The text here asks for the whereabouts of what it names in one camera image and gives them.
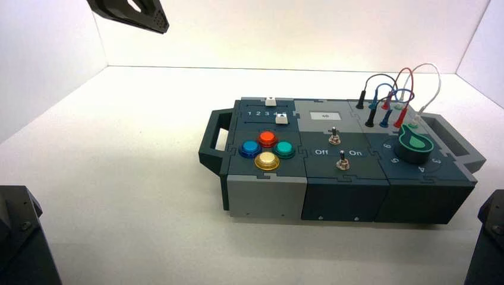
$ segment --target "rotary knob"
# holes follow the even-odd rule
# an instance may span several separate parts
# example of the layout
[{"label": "rotary knob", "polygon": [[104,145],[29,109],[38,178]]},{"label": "rotary knob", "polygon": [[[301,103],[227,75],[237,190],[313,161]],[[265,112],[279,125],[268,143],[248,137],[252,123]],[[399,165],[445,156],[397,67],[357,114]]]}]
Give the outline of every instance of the rotary knob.
[{"label": "rotary knob", "polygon": [[394,153],[400,159],[412,164],[422,164],[427,162],[433,149],[434,143],[429,138],[415,133],[406,124],[401,126],[394,146]]}]

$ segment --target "small display screen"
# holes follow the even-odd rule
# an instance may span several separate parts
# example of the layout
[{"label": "small display screen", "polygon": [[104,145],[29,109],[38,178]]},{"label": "small display screen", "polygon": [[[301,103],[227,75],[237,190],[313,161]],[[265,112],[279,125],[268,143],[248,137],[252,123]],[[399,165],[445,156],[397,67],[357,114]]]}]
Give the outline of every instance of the small display screen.
[{"label": "small display screen", "polygon": [[310,116],[312,120],[341,121],[338,112],[310,112]]}]

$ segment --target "black metal bracket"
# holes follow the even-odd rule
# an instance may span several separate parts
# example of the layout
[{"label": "black metal bracket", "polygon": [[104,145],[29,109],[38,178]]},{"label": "black metal bracket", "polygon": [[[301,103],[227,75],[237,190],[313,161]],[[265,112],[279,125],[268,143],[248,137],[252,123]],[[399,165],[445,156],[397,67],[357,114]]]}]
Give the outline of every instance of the black metal bracket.
[{"label": "black metal bracket", "polygon": [[91,10],[103,18],[164,34],[169,24],[159,0],[132,0],[137,11],[127,0],[87,0]]},{"label": "black metal bracket", "polygon": [[0,284],[61,284],[30,191],[0,186],[0,212]]},{"label": "black metal bracket", "polygon": [[481,206],[478,219],[495,245],[504,251],[504,189],[494,191]]}]

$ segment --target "control panel box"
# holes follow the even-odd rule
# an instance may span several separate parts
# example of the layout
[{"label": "control panel box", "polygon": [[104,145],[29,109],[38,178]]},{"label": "control panel box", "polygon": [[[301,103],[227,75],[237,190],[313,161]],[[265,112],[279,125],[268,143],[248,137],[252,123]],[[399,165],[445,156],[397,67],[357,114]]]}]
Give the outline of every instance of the control panel box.
[{"label": "control panel box", "polygon": [[[242,98],[212,112],[200,162],[234,217],[446,224],[485,158],[440,115],[370,126],[356,100]],[[394,122],[400,111],[375,108]],[[227,129],[224,151],[215,149]]]}]

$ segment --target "blue button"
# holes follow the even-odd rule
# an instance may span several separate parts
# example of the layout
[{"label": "blue button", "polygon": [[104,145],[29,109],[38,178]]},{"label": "blue button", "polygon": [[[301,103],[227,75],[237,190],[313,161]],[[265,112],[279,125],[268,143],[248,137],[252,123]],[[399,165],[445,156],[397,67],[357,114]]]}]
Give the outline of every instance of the blue button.
[{"label": "blue button", "polygon": [[261,152],[261,146],[256,141],[245,141],[238,149],[238,152],[243,157],[254,158]]}]

